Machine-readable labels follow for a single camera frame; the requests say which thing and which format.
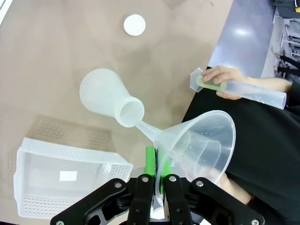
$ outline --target white label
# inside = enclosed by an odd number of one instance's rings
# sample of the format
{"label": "white label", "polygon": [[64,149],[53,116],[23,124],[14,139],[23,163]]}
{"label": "white label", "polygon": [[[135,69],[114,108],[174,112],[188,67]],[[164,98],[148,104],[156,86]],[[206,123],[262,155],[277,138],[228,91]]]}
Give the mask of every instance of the white label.
{"label": "white label", "polygon": [[60,171],[60,181],[76,181],[77,171]]}

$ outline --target white disc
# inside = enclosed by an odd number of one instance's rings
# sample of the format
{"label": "white disc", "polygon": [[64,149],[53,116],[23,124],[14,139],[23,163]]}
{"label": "white disc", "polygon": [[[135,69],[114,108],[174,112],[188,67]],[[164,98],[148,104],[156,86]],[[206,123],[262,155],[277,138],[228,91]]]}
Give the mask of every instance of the white disc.
{"label": "white disc", "polygon": [[127,17],[124,21],[124,29],[131,36],[141,35],[146,28],[146,22],[143,17],[138,14],[133,14]]}

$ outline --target person's right hand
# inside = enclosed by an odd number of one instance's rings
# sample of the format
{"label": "person's right hand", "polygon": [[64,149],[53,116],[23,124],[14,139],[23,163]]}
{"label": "person's right hand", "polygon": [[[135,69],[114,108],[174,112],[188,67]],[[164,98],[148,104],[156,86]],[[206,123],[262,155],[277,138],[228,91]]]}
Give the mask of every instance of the person's right hand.
{"label": "person's right hand", "polygon": [[[223,67],[223,66],[217,66],[211,69],[207,69],[202,72],[202,79],[203,81],[209,81],[213,79],[213,82],[215,84],[224,82],[224,81],[239,81],[247,83],[247,77],[245,77],[238,69],[230,68],[230,67]],[[231,99],[231,100],[237,100],[241,97],[230,95],[227,93],[223,93],[220,91],[217,91],[216,94],[222,98]]]}

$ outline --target funnel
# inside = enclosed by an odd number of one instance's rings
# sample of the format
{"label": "funnel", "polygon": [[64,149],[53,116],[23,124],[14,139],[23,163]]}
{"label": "funnel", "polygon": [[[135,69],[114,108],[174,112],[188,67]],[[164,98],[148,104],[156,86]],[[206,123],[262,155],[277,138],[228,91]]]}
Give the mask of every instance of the funnel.
{"label": "funnel", "polygon": [[132,97],[119,76],[109,69],[95,69],[80,85],[80,100],[90,111],[114,117],[131,128],[144,117],[143,103]]}
{"label": "funnel", "polygon": [[168,158],[173,166],[181,168],[189,181],[205,177],[219,185],[235,144],[235,126],[229,114],[210,111],[165,130],[142,121],[137,127],[154,142],[158,151],[155,192],[161,206],[160,177]]}

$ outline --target screw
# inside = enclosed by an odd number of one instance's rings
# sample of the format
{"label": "screw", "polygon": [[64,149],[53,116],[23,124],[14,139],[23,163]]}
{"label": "screw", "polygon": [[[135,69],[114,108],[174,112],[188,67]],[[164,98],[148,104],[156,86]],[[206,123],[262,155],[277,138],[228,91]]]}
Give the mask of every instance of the screw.
{"label": "screw", "polygon": [[171,181],[171,182],[176,181],[176,177],[174,177],[174,176],[169,177],[169,181]]}
{"label": "screw", "polygon": [[122,184],[117,182],[117,183],[114,184],[114,187],[115,187],[115,188],[120,188],[120,187],[122,187]]}
{"label": "screw", "polygon": [[197,182],[196,182],[196,185],[197,185],[198,187],[202,187],[204,184],[203,184],[202,181],[197,181]]}
{"label": "screw", "polygon": [[254,219],[251,221],[252,225],[259,225],[259,221],[257,219]]}
{"label": "screw", "polygon": [[143,182],[148,182],[148,181],[149,181],[149,178],[148,178],[148,177],[142,177],[142,181],[143,181]]}

